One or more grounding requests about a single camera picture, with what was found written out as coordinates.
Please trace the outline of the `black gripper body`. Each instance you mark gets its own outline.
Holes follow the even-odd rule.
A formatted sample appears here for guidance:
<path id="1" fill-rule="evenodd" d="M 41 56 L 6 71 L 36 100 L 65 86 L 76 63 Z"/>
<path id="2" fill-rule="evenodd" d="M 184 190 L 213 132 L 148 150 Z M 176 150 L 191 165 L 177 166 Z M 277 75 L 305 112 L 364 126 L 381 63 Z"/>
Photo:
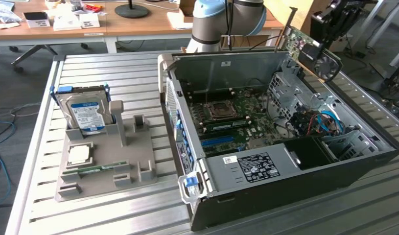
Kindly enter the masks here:
<path id="1" fill-rule="evenodd" d="M 332 0 L 329 8 L 333 10 L 344 10 L 347 8 L 363 8 L 367 4 L 376 4 L 376 0 Z"/>

